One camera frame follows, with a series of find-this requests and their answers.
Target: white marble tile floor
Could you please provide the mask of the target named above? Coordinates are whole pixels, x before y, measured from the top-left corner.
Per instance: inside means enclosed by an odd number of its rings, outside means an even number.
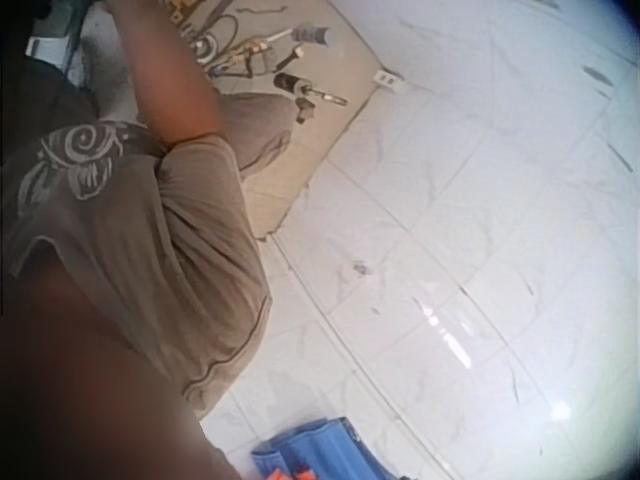
[[[639,425],[633,28],[605,0],[333,3],[409,87],[374,94],[260,244],[271,324],[205,430],[247,478],[252,445],[325,415],[420,480],[623,466]]]

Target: blue bag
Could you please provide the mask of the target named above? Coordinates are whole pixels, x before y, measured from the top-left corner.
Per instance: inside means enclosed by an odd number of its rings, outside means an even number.
[[[256,448],[252,457],[264,478],[279,469],[290,478],[311,470],[319,480],[398,480],[346,418],[317,420],[284,432]]]

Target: short sleeve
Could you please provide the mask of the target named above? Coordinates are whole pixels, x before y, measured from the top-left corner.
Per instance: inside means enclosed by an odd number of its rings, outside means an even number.
[[[218,136],[193,140],[169,152],[159,168],[172,248],[205,313],[194,329],[198,347],[191,347],[208,350],[193,355],[208,359],[196,383],[209,385],[203,403],[210,404],[252,356],[246,350],[259,342],[269,291],[231,147]]]

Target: gray t-shirt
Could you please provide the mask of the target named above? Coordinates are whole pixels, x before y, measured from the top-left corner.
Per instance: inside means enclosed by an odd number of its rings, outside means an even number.
[[[270,297],[231,147],[166,152],[140,127],[58,130],[3,166],[4,268],[53,245],[87,297],[199,417],[253,356]]]

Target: person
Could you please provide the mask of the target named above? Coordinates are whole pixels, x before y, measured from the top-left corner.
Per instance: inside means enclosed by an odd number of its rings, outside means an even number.
[[[148,129],[100,122],[26,63],[2,166],[6,431],[23,478],[239,478],[198,419],[265,328],[240,182],[287,147],[296,108],[217,95],[157,0],[106,5]]]

